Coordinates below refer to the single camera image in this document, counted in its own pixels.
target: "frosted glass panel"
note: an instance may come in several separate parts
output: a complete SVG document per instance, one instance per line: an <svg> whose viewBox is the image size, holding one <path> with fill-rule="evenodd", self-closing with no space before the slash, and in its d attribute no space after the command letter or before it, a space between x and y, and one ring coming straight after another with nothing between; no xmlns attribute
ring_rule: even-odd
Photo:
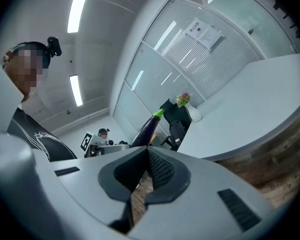
<svg viewBox="0 0 300 240"><path fill-rule="evenodd" d="M128 143L130 144L136 136L137 132L128 121L124 113L121 111L121 109L118 107L118 105L115 106L113 118L123 131L124 135L128 138Z"/></svg>
<svg viewBox="0 0 300 240"><path fill-rule="evenodd" d="M255 0L213 0L208 4L225 14L251 37L268 58L295 54L285 31L271 14Z"/></svg>
<svg viewBox="0 0 300 240"><path fill-rule="evenodd" d="M213 51L184 33L195 18L224 35ZM170 1L144 41L178 67L206 99L245 65L261 60L258 51L232 25L203 7L183 0Z"/></svg>
<svg viewBox="0 0 300 240"><path fill-rule="evenodd" d="M177 95L185 92L192 94L194 107L204 101L177 70L145 44L141 44L136 53L125 81L152 114L168 99L175 103ZM164 118L160 125L169 133L169 124Z"/></svg>
<svg viewBox="0 0 300 240"><path fill-rule="evenodd" d="M133 129L137 133L141 127L146 123L146 121L152 116L152 114L145 108L141 101L137 98L136 94L129 88L129 86L124 83L121 89L117 105L121 109L123 115L132 125ZM158 145L165 137L168 135L157 126L155 129L156 143Z"/></svg>

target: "man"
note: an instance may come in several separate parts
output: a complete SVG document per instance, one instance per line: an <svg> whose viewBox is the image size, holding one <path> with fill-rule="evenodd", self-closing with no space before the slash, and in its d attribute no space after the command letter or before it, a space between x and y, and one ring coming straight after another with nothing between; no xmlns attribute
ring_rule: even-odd
<svg viewBox="0 0 300 240"><path fill-rule="evenodd" d="M48 43L49 46L40 42L23 42L3 57L3 70L24 95L22 102L30 99L36 88L47 79L51 57L61 55L57 38L49 37ZM50 162L77 158L61 140L20 108L13 115L7 132L23 139L31 148L43 151Z"/></svg>

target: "white curved counter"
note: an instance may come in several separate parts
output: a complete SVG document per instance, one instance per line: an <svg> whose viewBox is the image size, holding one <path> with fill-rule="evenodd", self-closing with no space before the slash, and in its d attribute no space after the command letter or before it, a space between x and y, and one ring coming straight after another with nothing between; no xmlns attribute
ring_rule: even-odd
<svg viewBox="0 0 300 240"><path fill-rule="evenodd" d="M180 153L216 161L265 143L300 114L300 54L249 63L198 110Z"/></svg>

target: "white wall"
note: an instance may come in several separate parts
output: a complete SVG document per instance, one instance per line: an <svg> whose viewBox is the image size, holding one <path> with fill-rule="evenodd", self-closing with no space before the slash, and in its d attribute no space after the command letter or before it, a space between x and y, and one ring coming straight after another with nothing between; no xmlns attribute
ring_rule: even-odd
<svg viewBox="0 0 300 240"><path fill-rule="evenodd" d="M120 141L128 141L128 138L110 115L102 119L91 119L56 136L66 144L79 159L82 159L84 158L84 152L80 148L80 145L86 132L89 131L97 135L100 128L108 128L110 130L108 132L108 139L113 140L115 144Z"/></svg>
<svg viewBox="0 0 300 240"><path fill-rule="evenodd" d="M122 53L116 68L114 80L109 90L109 108L110 115L113 115L116 107L116 102L125 79L129 65L139 47L140 41L145 35L147 29L152 23L153 19L159 13L161 8L167 3L168 0L147 0L142 9L139 11L135 18L133 25L130 29L129 35L125 40Z"/></svg>

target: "ceiling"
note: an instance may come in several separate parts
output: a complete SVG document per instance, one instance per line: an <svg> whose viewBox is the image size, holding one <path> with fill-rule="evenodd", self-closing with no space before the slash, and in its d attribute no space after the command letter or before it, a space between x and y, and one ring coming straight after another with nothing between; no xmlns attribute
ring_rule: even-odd
<svg viewBox="0 0 300 240"><path fill-rule="evenodd" d="M48 79L22 109L49 131L98 111L107 111L109 86L123 44L147 0L86 0L78 33L67 33L72 0L16 0L0 25L0 59L18 43L47 44L57 37L60 57ZM83 105L76 106L69 76L77 74Z"/></svg>

